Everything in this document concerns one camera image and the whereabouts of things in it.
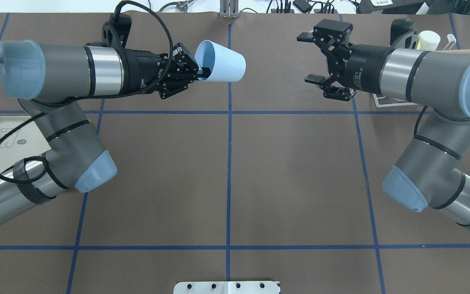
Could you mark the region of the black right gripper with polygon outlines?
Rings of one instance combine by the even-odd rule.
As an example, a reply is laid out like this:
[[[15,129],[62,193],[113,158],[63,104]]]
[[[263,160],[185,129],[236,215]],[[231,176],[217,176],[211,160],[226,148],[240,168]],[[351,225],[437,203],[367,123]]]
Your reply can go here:
[[[349,39],[353,25],[323,19],[313,32],[302,32],[298,42],[315,43],[326,56],[329,75],[309,74],[304,81],[319,86],[328,99],[349,101],[351,90],[380,94],[380,73],[390,47],[353,45]]]

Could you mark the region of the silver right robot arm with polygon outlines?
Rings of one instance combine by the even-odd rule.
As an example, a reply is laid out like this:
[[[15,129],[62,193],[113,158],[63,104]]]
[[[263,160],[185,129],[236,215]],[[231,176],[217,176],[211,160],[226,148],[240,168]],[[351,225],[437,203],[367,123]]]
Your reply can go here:
[[[413,212],[431,207],[470,231],[470,176],[457,164],[470,148],[470,53],[419,45],[409,19],[395,19],[390,45],[352,44],[353,25],[323,19],[299,42],[326,56],[327,77],[310,74],[325,98],[349,101],[364,91],[433,109],[392,166],[383,191]]]

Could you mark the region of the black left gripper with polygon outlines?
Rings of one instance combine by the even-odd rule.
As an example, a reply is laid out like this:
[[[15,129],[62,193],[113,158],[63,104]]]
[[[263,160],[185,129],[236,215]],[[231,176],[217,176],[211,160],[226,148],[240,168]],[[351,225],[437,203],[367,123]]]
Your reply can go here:
[[[191,52],[182,43],[174,43],[164,21],[155,14],[168,37],[170,51],[155,54],[146,50],[127,49],[126,42],[132,26],[131,16],[111,13],[102,30],[105,47],[118,54],[123,69],[123,82],[119,93],[104,95],[103,99],[123,98],[158,92],[161,99],[169,98],[188,89],[198,79],[211,76],[209,67],[200,67]]]

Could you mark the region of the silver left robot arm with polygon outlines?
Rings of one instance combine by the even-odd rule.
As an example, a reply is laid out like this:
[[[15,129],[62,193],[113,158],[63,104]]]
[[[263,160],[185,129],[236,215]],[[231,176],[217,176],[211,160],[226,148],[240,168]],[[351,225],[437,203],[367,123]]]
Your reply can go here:
[[[155,91],[165,99],[212,74],[214,65],[192,56],[181,43],[170,43],[162,54],[127,49],[131,25],[129,15],[114,12],[102,27],[101,42],[0,42],[2,87],[30,115],[0,138],[0,145],[35,123],[50,146],[0,171],[0,225],[65,190],[89,192],[116,175],[115,162],[79,101]]]

